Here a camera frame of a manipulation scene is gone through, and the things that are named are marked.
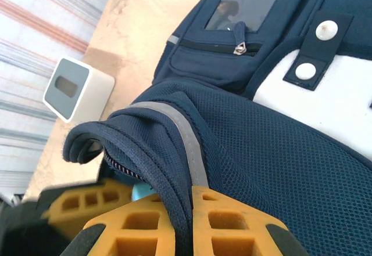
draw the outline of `zipper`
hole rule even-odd
[[[233,28],[233,33],[235,37],[235,43],[237,44],[234,49],[235,55],[241,56],[246,53],[246,46],[245,46],[245,30],[246,25],[243,21],[237,22]]]
[[[187,39],[182,39],[179,43],[180,46],[187,47],[190,49],[208,51],[223,54],[235,54],[237,56],[249,56],[254,57],[257,55],[262,44],[259,43],[246,43],[246,25],[244,22],[238,22],[233,29],[235,37],[235,45],[225,44],[207,44],[207,43],[196,43]]]
[[[112,167],[114,168],[115,170],[117,171],[120,171],[128,176],[131,176],[133,178],[136,178],[136,179],[139,179],[143,182],[146,182],[142,177],[140,177],[139,175],[137,175],[135,172],[129,170],[128,168],[124,167],[123,165],[121,165],[119,162],[117,162],[115,159],[113,159],[110,154],[107,153],[107,151],[105,150],[104,153],[103,153],[103,159]]]

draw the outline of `clear plastic window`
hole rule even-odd
[[[76,94],[77,85],[72,83],[70,80],[67,80],[65,77],[57,77],[55,86],[58,90],[60,90],[70,98],[73,98]]]
[[[275,0],[221,0],[206,29],[232,30],[243,21],[248,30],[257,31],[274,3]]]

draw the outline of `white box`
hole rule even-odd
[[[115,79],[90,65],[62,57],[42,101],[64,122],[96,121],[102,115]]]

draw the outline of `reflective strip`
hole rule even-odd
[[[172,106],[160,102],[139,102],[127,108],[146,108],[166,115],[180,132],[186,151],[192,185],[209,187],[201,148],[188,120]]]
[[[179,38],[176,37],[173,34],[168,38],[168,41],[171,42],[171,43],[173,43],[173,44],[177,44],[178,43],[178,40],[179,40]]]

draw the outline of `snap button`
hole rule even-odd
[[[320,40],[327,41],[336,36],[338,25],[333,21],[324,21],[316,28],[316,37]]]
[[[296,68],[296,76],[301,80],[309,80],[316,74],[316,68],[311,63],[300,64]]]

